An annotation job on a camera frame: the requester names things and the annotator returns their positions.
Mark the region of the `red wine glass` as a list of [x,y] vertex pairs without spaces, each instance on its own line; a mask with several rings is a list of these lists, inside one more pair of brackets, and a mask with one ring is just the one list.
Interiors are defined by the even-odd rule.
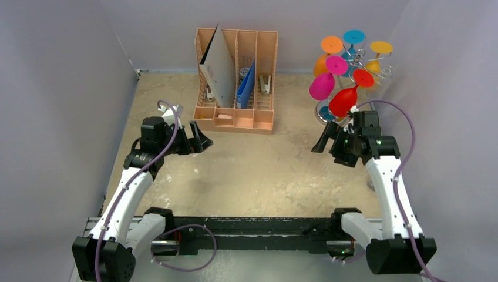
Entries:
[[364,69],[356,69],[353,71],[352,78],[354,86],[340,90],[330,101],[330,112],[338,117],[345,118],[351,109],[355,106],[358,100],[358,87],[370,88],[375,84],[374,77],[370,72]]

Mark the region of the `pink wine glass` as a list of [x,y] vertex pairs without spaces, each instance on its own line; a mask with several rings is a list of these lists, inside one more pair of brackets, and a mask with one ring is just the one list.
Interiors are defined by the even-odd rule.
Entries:
[[328,72],[315,77],[309,87],[310,96],[318,101],[328,98],[334,90],[334,76],[343,75],[348,69],[346,61],[342,57],[336,55],[329,56],[325,61],[325,65]]

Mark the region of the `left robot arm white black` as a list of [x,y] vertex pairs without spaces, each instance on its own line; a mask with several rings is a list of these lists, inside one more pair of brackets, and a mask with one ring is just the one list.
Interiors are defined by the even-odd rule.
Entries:
[[153,184],[168,155],[201,153],[213,145],[195,121],[193,137],[175,117],[147,117],[140,137],[126,156],[119,187],[107,209],[88,235],[78,236],[72,245],[78,275],[83,281],[130,281],[136,259],[157,237],[181,240],[171,210],[151,207],[136,226],[135,212]]

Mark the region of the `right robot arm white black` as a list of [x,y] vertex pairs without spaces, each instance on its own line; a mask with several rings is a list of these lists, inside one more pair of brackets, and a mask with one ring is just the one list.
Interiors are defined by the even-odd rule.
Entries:
[[327,142],[334,142],[329,153],[334,162],[355,167],[361,160],[372,180],[382,210],[382,226],[375,227],[355,208],[337,208],[331,215],[329,230],[337,239],[351,236],[365,251],[373,274],[421,274],[436,253],[435,239],[426,237],[414,214],[405,189],[401,169],[403,160],[393,136],[383,135],[376,111],[348,112],[345,126],[328,122],[314,153],[322,153]]

